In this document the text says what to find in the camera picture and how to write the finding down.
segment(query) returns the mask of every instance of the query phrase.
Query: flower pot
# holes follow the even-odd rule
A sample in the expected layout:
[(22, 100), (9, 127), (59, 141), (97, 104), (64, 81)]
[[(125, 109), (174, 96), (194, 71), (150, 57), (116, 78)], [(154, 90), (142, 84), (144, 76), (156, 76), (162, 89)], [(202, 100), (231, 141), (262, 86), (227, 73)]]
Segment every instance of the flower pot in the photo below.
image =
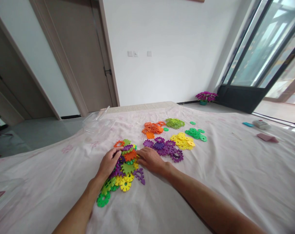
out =
[(207, 101), (200, 101), (199, 104), (205, 106), (205, 105), (207, 105)]

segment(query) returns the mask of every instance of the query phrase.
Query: hand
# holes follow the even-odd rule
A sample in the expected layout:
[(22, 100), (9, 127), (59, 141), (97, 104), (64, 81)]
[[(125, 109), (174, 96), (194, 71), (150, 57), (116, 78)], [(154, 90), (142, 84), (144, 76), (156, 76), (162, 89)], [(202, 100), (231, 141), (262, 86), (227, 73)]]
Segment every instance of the hand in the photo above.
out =
[(106, 153), (101, 161), (99, 171), (95, 176), (96, 178), (100, 178), (101, 180), (104, 180), (103, 182), (105, 182), (105, 180), (114, 170), (116, 163), (121, 156), (122, 149), (123, 147), (112, 148)]
[(157, 151), (152, 148), (144, 147), (137, 150), (137, 154), (140, 156), (137, 163), (145, 166), (151, 172), (161, 174), (166, 167), (166, 163), (162, 160)]

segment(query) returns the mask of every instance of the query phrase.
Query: potted flower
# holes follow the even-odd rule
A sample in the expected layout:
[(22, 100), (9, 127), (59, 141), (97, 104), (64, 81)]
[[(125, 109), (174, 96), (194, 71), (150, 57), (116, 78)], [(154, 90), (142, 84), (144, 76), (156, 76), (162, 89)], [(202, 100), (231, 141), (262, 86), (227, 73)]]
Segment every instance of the potted flower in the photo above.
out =
[(215, 97), (217, 96), (216, 93), (210, 93), (208, 91), (205, 92), (201, 92), (199, 94), (196, 95), (196, 97), (198, 98), (198, 100), (200, 100), (201, 105), (206, 105), (207, 102), (212, 102), (215, 100)]

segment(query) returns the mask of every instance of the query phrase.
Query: pile of toy pieces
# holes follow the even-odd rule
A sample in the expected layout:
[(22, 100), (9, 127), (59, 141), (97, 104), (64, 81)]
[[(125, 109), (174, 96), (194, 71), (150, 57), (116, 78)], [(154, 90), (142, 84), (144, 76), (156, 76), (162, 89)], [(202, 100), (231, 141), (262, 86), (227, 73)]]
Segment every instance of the pile of toy pieces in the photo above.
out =
[(194, 139), (191, 137), (185, 136), (185, 133), (179, 133), (178, 135), (172, 135), (170, 137), (170, 140), (175, 141), (176, 145), (181, 150), (191, 150), (193, 147), (195, 147)]
[(154, 139), (154, 133), (161, 134), (164, 131), (162, 128), (164, 125), (166, 123), (163, 121), (159, 121), (158, 123), (147, 122), (144, 124), (145, 128), (142, 130), (142, 133), (146, 135), (147, 139)]
[(202, 133), (205, 133), (204, 130), (198, 129), (196, 130), (196, 128), (190, 128), (189, 130), (186, 130), (185, 133), (187, 135), (192, 136), (194, 139), (201, 139), (203, 142), (207, 142), (207, 137), (205, 135), (203, 135)]
[(166, 119), (166, 125), (174, 129), (179, 129), (185, 126), (185, 123), (179, 119)]
[(176, 145), (174, 141), (168, 140), (165, 142), (165, 139), (162, 137), (157, 137), (154, 140), (155, 142), (146, 140), (143, 145), (156, 150), (161, 156), (169, 155), (175, 163), (183, 160), (183, 153), (181, 150), (174, 147)]
[(131, 141), (128, 139), (118, 141), (114, 145), (114, 147), (120, 146), (124, 147), (121, 156), (118, 159), (114, 170), (105, 181), (97, 199), (99, 207), (104, 207), (109, 202), (111, 191), (116, 191), (119, 187), (124, 192), (129, 191), (134, 176), (145, 185), (143, 168), (139, 169), (139, 164), (136, 163), (138, 155), (135, 150), (137, 149), (137, 146), (131, 144)]

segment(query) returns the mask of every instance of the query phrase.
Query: white wall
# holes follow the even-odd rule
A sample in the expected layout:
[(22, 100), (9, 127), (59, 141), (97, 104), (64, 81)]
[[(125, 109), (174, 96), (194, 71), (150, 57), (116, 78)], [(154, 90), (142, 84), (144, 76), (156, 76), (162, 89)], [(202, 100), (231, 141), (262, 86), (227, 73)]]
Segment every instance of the white wall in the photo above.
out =
[(241, 1), (104, 0), (120, 105), (195, 100), (208, 88)]
[(29, 0), (0, 0), (0, 18), (59, 116), (79, 114)]

